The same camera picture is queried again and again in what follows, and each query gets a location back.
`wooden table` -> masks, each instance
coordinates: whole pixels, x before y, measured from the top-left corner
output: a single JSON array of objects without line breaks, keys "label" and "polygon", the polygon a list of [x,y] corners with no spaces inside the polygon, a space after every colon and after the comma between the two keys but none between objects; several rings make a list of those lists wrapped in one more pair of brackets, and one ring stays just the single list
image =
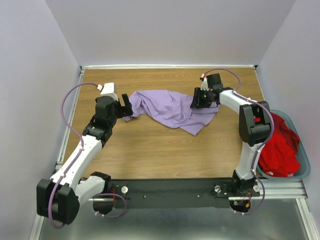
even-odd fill
[{"label": "wooden table", "polygon": [[[117,95],[134,91],[163,89],[193,96],[200,87],[199,77],[206,71],[188,69],[104,69],[86,70],[83,82],[114,82]],[[252,68],[233,68],[242,80],[238,92],[261,101],[263,96]],[[219,70],[225,87],[235,88],[237,79]],[[93,86],[82,86],[72,126],[82,133],[95,113],[95,98],[99,92]],[[118,119],[113,135],[91,161],[84,177],[98,171],[114,179],[204,178],[231,177],[238,165],[242,142],[238,134],[239,116],[221,106],[211,123],[197,136],[184,130],[170,129],[148,115],[125,122]],[[71,132],[65,156],[69,157],[79,142]]]}]

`white wall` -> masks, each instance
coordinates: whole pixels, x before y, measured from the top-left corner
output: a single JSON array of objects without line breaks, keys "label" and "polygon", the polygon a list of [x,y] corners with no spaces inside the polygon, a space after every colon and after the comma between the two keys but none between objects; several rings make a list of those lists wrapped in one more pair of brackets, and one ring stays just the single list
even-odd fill
[{"label": "white wall", "polygon": [[57,160],[61,100],[79,67],[44,0],[2,1],[0,32],[0,240],[25,240],[36,185]]},{"label": "white wall", "polygon": [[265,98],[293,120],[309,161],[307,203],[320,230],[320,1],[297,0],[257,68]]},{"label": "white wall", "polygon": [[46,0],[76,60],[258,64],[295,0]]}]

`screw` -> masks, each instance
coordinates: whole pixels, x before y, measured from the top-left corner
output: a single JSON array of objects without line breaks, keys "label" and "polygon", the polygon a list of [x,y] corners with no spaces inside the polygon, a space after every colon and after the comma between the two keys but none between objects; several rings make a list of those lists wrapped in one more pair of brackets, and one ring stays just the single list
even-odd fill
[{"label": "screw", "polygon": [[123,186],[122,188],[121,188],[121,192],[123,193],[123,194],[126,194],[127,192],[128,192],[128,187],[127,186]]},{"label": "screw", "polygon": [[258,193],[260,192],[260,187],[258,185],[254,185],[253,190]]},{"label": "screw", "polygon": [[214,187],[214,191],[219,194],[221,192],[221,187],[219,185],[216,185]]}]

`purple cloth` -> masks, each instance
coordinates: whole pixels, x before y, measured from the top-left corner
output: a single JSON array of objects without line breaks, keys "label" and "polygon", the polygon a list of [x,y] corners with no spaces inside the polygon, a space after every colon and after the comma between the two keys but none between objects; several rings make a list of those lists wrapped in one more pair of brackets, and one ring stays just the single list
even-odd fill
[{"label": "purple cloth", "polygon": [[219,111],[215,103],[210,108],[191,109],[191,96],[168,90],[135,91],[129,100],[133,115],[124,117],[125,121],[138,118],[140,114],[148,114],[169,128],[181,128],[194,136]]}]

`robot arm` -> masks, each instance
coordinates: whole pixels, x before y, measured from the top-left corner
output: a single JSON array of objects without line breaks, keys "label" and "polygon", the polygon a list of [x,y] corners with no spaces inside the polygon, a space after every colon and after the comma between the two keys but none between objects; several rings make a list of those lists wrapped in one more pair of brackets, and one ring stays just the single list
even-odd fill
[{"label": "robot arm", "polygon": [[64,224],[72,223],[80,205],[96,194],[110,191],[111,177],[104,173],[94,172],[86,181],[78,183],[88,164],[111,137],[117,119],[133,114],[128,96],[123,94],[122,98],[124,106],[121,106],[117,97],[114,83],[106,83],[103,86],[100,97],[95,99],[95,114],[82,133],[83,147],[80,141],[68,160],[50,180],[41,179],[37,184],[39,215],[48,217],[50,195],[57,184],[51,206],[52,218]]},{"label": "robot arm", "polygon": [[[252,170],[257,167],[262,147],[255,154],[271,132],[271,123],[268,114],[258,105],[251,104],[233,93],[230,87],[224,87],[218,73],[201,78],[201,87],[194,89],[191,108],[209,108],[212,102],[225,105],[239,114],[239,135],[242,139],[240,161],[233,172],[232,189],[234,193],[243,192],[255,184]],[[266,101],[258,102],[269,110]]]}]

